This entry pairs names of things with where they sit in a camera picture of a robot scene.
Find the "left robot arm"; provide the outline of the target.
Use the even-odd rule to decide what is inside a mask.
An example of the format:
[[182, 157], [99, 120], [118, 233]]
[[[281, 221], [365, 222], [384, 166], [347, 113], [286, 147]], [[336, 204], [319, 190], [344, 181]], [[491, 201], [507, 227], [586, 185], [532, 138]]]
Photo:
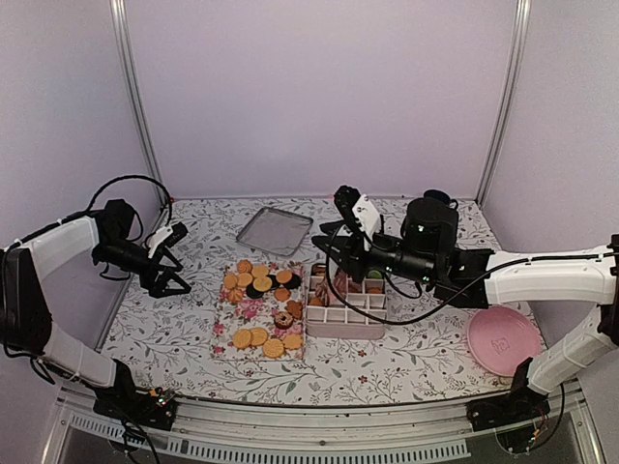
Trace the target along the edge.
[[172, 249], [188, 234], [168, 222], [141, 245], [132, 238], [135, 209], [122, 199], [62, 218], [1, 251], [1, 343], [10, 358], [27, 358], [41, 375], [77, 381], [105, 398], [124, 420], [143, 412], [130, 369], [82, 341], [63, 323], [99, 308], [90, 290], [69, 282], [92, 260], [137, 278], [154, 299], [185, 295], [190, 286]]

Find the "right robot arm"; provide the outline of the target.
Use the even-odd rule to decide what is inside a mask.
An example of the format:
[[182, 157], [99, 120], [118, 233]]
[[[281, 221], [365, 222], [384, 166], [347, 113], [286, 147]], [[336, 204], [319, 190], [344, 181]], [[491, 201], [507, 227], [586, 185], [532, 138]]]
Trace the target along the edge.
[[451, 201], [412, 200], [398, 237], [383, 229], [368, 197], [341, 188], [334, 197], [339, 221], [324, 223], [312, 243], [355, 282], [369, 272], [424, 285], [442, 305], [486, 309], [520, 302], [590, 302], [574, 329], [517, 368], [500, 401], [507, 421], [521, 421], [565, 380], [618, 347], [618, 238], [586, 250], [509, 253], [456, 245], [459, 215]]

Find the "metal serving tongs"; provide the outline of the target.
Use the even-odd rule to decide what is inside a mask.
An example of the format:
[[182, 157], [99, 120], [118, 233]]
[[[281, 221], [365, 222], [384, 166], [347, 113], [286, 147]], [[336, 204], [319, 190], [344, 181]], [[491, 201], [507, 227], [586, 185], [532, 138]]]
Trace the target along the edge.
[[315, 287], [314, 297], [323, 306], [339, 303], [338, 296], [343, 298], [347, 292], [347, 278], [348, 275], [342, 269], [337, 269], [330, 279], [324, 276]]

